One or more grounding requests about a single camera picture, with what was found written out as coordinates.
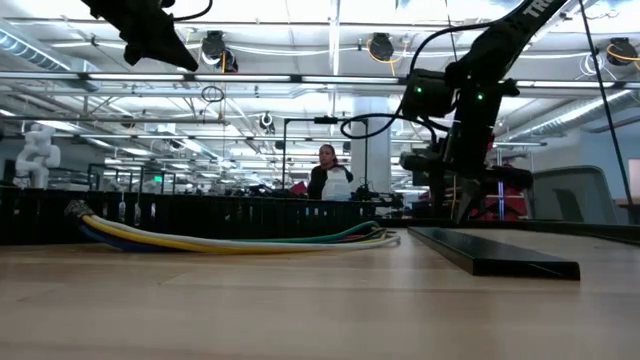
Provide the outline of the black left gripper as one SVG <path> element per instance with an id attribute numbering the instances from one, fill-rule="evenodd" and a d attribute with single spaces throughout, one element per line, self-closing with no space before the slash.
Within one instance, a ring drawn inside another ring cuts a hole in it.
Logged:
<path id="1" fill-rule="evenodd" d="M 136 65 L 142 58 L 158 60 L 195 72 L 199 65 L 169 25 L 164 11 L 173 0 L 81 0 L 90 15 L 119 31 L 126 43 L 124 60 Z"/>

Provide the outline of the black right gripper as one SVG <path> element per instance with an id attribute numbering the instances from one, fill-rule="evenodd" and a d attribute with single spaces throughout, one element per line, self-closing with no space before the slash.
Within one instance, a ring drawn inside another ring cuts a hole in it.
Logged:
<path id="1" fill-rule="evenodd" d="M 489 177 L 485 165 L 493 143 L 493 126 L 502 97 L 517 96 L 519 91 L 511 79 L 490 86 L 471 86 L 456 94 L 454 122 L 441 143 L 432 142 L 423 153 L 404 152 L 400 165 L 412 172 L 424 172 L 430 181 L 433 215 L 446 217 L 444 207 L 447 176 L 462 179 L 462 197 L 456 222 L 469 218 L 483 199 L 482 182 Z"/>

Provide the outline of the black duct cover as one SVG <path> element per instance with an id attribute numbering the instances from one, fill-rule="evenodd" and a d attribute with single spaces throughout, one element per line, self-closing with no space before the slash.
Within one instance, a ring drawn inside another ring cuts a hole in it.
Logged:
<path id="1" fill-rule="evenodd" d="M 473 276 L 581 280 L 576 261 L 448 229 L 409 227 L 408 232 Z"/>

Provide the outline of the black slotted cable duct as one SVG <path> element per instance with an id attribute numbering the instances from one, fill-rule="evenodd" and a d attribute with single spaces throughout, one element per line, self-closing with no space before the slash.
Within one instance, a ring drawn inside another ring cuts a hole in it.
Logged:
<path id="1" fill-rule="evenodd" d="M 0 187 L 0 246 L 85 243 L 65 216 L 74 200 L 142 230 L 219 239 L 333 234 L 376 218 L 371 202 Z"/>

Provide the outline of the red storage rack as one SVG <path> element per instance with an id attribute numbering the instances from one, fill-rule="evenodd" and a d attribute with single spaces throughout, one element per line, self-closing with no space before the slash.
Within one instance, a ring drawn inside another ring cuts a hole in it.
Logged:
<path id="1" fill-rule="evenodd" d="M 526 214 L 523 191 L 531 184 L 530 173 L 511 165 L 492 166 L 482 182 L 480 201 L 472 207 L 472 220 L 500 220 L 500 193 L 503 194 L 504 219 L 518 221 Z"/>

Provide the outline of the long ceiling light strip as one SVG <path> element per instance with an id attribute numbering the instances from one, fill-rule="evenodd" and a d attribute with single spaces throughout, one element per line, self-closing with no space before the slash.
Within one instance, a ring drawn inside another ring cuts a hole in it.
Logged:
<path id="1" fill-rule="evenodd" d="M 123 82 L 229 82 L 229 83 L 295 83 L 326 85 L 406 85 L 405 77 L 334 76 L 334 75 L 247 75 L 187 73 L 109 73 L 109 72 L 30 72 L 0 71 L 0 79 L 56 81 L 123 81 Z M 515 80 L 524 88 L 596 89 L 595 81 Z M 640 81 L 604 81 L 604 89 L 640 90 Z"/>

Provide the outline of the white building column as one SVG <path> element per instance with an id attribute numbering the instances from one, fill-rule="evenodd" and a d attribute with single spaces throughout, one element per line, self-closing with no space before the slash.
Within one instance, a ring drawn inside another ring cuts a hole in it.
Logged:
<path id="1" fill-rule="evenodd" d="M 356 97 L 353 99 L 353 114 L 387 114 L 390 110 L 387 98 Z M 391 140 L 390 129 L 362 140 L 351 141 L 350 170 L 354 176 L 351 189 L 355 191 L 364 183 L 371 191 L 389 192 L 391 187 Z"/>

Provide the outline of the grey office chair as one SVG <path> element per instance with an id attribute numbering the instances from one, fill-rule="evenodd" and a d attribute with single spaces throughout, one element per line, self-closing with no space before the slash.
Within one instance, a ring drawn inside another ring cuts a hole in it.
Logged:
<path id="1" fill-rule="evenodd" d="M 531 219 L 618 224 L 608 183 L 599 167 L 555 168 L 535 172 L 532 176 L 532 186 L 526 192 Z"/>

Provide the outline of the person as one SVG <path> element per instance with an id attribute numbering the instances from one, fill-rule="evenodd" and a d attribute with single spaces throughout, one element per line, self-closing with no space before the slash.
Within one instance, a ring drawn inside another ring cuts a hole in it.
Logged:
<path id="1" fill-rule="evenodd" d="M 319 164 L 310 174 L 307 194 L 310 199 L 320 200 L 322 191 L 328 179 L 329 172 L 342 173 L 349 183 L 354 180 L 354 175 L 339 163 L 335 149 L 330 144 L 324 144 L 319 149 Z"/>

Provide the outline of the black gantry stand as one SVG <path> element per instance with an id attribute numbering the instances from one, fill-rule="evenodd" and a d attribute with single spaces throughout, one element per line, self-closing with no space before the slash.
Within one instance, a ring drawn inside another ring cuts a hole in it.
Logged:
<path id="1" fill-rule="evenodd" d="M 283 119 L 283 140 L 282 140 L 282 175 L 281 175 L 281 188 L 285 189 L 285 174 L 287 163 L 287 141 L 288 141 L 288 125 L 290 122 L 313 122 L 314 124 L 321 125 L 336 125 L 339 123 L 350 122 L 347 118 L 338 118 L 335 116 L 324 115 L 313 118 L 288 118 Z"/>

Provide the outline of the white humanoid robot figure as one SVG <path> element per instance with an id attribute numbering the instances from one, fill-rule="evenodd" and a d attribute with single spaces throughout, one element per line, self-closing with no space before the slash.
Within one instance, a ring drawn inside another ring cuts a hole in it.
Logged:
<path id="1" fill-rule="evenodd" d="M 61 162 L 60 148 L 52 143 L 55 129 L 36 123 L 25 134 L 25 145 L 15 162 L 13 184 L 18 188 L 46 189 L 51 168 Z"/>

